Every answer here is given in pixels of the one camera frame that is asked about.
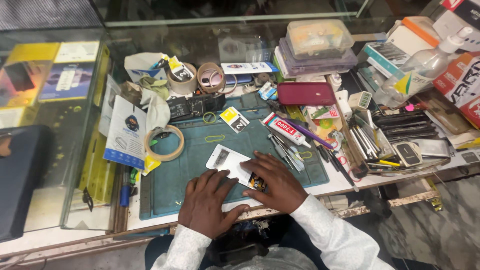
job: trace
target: plastic storage box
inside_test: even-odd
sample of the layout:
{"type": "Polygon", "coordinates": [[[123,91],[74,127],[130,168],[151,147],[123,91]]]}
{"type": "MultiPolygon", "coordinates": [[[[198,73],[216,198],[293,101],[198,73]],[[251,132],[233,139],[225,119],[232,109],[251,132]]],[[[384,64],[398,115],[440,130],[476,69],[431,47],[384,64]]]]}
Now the plastic storage box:
{"type": "Polygon", "coordinates": [[[345,49],[339,58],[312,58],[305,60],[298,60],[293,57],[285,38],[280,39],[278,49],[284,59],[286,71],[290,76],[312,73],[327,74],[328,72],[349,70],[358,63],[357,57],[350,48],[345,49]]]}
{"type": "Polygon", "coordinates": [[[354,40],[340,20],[309,20],[289,23],[287,42],[293,57],[307,59],[340,57],[354,40]]]}

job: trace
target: t-7000 glue tube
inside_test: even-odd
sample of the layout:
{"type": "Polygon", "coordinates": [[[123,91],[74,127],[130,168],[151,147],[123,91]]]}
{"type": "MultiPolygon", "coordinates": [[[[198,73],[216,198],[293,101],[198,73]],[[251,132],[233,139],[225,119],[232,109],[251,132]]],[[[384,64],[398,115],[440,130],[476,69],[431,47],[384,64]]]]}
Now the t-7000 glue tube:
{"type": "Polygon", "coordinates": [[[293,128],[287,122],[280,119],[274,112],[270,113],[267,118],[264,119],[264,123],[280,132],[283,136],[287,137],[296,145],[311,147],[311,145],[305,141],[305,135],[293,128]]]}

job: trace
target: person's left hand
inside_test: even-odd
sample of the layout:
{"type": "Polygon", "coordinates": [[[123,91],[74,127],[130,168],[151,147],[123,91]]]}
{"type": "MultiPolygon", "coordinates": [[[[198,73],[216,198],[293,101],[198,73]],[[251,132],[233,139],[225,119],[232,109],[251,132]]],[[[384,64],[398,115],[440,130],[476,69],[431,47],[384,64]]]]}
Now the person's left hand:
{"type": "Polygon", "coordinates": [[[238,179],[229,179],[218,189],[220,181],[229,170],[208,170],[187,183],[185,200],[179,212],[179,224],[199,232],[210,239],[226,232],[237,218],[250,206],[242,204],[229,213],[222,212],[222,203],[238,179]]]}

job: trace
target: maroon phone case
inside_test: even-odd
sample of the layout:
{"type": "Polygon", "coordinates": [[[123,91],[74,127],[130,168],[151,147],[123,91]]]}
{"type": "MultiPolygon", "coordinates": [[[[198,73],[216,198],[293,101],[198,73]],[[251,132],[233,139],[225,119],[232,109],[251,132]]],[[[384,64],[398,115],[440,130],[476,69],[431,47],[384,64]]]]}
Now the maroon phone case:
{"type": "Polygon", "coordinates": [[[282,105],[331,106],[336,103],[329,83],[279,83],[276,89],[282,105]]]}

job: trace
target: person's right hand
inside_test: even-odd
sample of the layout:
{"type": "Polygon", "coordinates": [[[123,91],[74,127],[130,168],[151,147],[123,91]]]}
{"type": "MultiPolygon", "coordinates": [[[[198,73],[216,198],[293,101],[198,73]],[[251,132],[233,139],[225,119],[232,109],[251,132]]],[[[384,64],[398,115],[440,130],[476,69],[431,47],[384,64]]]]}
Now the person's right hand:
{"type": "Polygon", "coordinates": [[[260,176],[268,185],[268,193],[247,189],[243,195],[268,208],[291,214],[305,201],[307,192],[281,161],[271,154],[253,153],[257,158],[241,162],[240,166],[260,176]]]}

